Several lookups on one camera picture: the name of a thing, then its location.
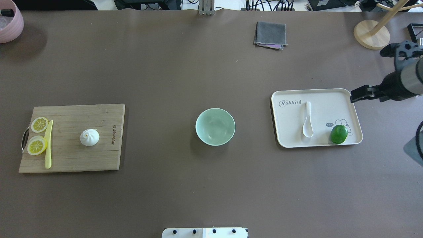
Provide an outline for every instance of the pink bowl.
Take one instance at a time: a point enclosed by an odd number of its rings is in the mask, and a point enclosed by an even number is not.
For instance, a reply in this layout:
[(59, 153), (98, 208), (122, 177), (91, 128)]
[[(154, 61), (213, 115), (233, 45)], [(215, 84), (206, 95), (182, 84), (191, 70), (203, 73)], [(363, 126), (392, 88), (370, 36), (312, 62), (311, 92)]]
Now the pink bowl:
[(0, 43), (13, 41), (24, 29), (24, 19), (16, 4), (12, 0), (0, 0), (0, 9), (10, 8), (15, 11), (15, 16), (7, 26), (0, 30)]

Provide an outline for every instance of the light green bowl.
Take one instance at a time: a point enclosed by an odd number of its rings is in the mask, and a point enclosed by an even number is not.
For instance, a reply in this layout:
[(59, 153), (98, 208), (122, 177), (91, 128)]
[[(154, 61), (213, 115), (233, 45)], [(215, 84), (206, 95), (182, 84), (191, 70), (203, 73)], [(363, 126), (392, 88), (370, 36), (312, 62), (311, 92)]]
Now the light green bowl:
[(220, 108), (211, 108), (198, 116), (195, 131), (204, 143), (219, 146), (233, 137), (235, 121), (229, 112)]

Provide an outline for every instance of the green lime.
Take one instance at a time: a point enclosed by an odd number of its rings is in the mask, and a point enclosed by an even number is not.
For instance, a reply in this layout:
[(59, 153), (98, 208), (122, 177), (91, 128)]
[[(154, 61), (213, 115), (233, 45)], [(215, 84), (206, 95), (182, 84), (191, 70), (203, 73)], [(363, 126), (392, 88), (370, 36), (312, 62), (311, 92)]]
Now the green lime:
[(330, 140), (335, 144), (341, 144), (345, 141), (348, 130), (344, 125), (336, 125), (330, 133)]

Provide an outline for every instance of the yellow knife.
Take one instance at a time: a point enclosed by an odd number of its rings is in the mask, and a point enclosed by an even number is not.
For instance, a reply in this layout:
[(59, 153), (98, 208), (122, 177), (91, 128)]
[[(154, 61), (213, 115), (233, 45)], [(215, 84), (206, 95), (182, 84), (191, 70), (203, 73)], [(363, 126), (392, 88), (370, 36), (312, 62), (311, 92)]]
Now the yellow knife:
[(51, 135), (52, 135), (53, 120), (51, 120), (47, 126), (46, 134), (44, 138), (47, 141), (46, 148), (46, 159), (44, 160), (44, 168), (50, 169), (52, 166), (52, 151), (51, 151)]

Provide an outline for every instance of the metal bracket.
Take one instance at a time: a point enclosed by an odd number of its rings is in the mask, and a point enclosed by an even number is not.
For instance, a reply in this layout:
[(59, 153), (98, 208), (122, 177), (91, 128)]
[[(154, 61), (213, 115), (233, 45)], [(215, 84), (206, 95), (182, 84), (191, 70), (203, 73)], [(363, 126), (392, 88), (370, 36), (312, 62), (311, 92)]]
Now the metal bracket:
[[(418, 33), (416, 33), (416, 32), (414, 31), (414, 28), (420, 28), (419, 32), (418, 32)], [(408, 32), (410, 33), (411, 40), (412, 40), (414, 43), (417, 43), (417, 41), (418, 41), (417, 36), (418, 36), (420, 33), (422, 33), (422, 31), (423, 31), (423, 24), (421, 24), (421, 23), (410, 23), (410, 25), (408, 25), (408, 26), (407, 26), (407, 29), (408, 29)]]
[(214, 0), (199, 0), (198, 12), (200, 15), (214, 15)]
[(167, 228), (163, 231), (162, 238), (248, 238), (248, 228)]

